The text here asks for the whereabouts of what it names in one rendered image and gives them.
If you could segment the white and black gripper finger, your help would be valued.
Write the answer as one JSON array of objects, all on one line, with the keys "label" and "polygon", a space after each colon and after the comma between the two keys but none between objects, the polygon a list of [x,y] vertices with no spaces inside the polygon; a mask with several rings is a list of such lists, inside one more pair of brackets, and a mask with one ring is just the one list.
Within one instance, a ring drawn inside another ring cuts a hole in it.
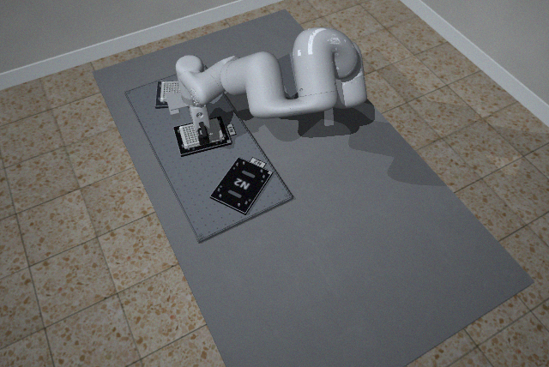
[{"label": "white and black gripper finger", "polygon": [[[199,125],[200,125],[200,128],[198,129],[198,135],[199,135],[198,139],[199,139],[200,145],[210,143],[207,128],[206,127],[204,128],[203,122],[200,122]],[[202,132],[202,134],[200,134],[200,131]]]}]

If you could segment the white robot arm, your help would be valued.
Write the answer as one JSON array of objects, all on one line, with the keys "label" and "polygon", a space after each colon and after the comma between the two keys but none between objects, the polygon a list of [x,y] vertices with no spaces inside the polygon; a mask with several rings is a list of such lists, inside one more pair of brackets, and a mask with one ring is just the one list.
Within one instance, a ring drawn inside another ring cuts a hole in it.
[{"label": "white robot arm", "polygon": [[299,97],[286,99],[280,64],[267,51],[228,57],[205,71],[199,57],[183,56],[176,62],[180,93],[165,93],[172,120],[181,118],[180,108],[206,105],[225,91],[247,94],[250,114],[257,118],[347,109],[367,100],[361,51],[341,31],[301,32],[293,45],[293,67]]}]

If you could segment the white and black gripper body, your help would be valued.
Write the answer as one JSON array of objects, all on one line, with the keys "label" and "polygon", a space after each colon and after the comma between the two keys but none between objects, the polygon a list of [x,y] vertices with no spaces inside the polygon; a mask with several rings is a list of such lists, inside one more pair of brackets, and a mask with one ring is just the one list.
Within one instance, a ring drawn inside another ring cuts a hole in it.
[{"label": "white and black gripper body", "polygon": [[198,131],[199,129],[199,123],[203,122],[204,126],[207,129],[210,129],[210,121],[208,116],[208,108],[207,105],[201,105],[200,107],[196,107],[193,105],[188,106],[190,117],[192,120],[192,123],[194,124],[195,130]]}]

